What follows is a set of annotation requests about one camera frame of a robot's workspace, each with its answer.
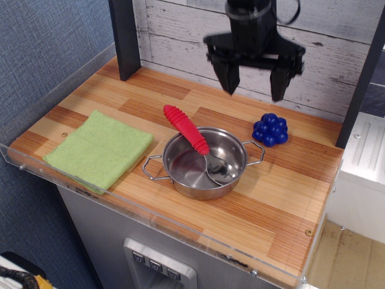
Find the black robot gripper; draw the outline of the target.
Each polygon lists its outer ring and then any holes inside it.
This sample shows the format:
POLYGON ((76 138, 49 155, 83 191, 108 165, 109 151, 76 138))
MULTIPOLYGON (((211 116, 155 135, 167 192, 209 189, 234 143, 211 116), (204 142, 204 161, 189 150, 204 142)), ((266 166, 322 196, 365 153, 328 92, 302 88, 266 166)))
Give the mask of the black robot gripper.
POLYGON ((228 94, 239 85, 239 66, 271 70, 273 102, 283 100, 292 76, 304 70, 306 49, 282 37, 271 14, 255 19, 230 19, 231 32, 206 36, 208 60, 228 94))

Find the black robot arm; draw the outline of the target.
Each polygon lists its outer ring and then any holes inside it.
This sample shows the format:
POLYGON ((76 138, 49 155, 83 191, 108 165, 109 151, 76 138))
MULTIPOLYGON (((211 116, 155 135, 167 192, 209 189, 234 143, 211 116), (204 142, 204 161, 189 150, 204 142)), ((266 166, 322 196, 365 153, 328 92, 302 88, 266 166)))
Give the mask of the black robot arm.
POLYGON ((271 96, 283 100, 292 78, 304 69, 305 47, 277 31, 275 1, 227 1, 229 33, 206 36, 207 59, 224 91, 233 94, 240 83, 241 66, 270 70, 271 96))

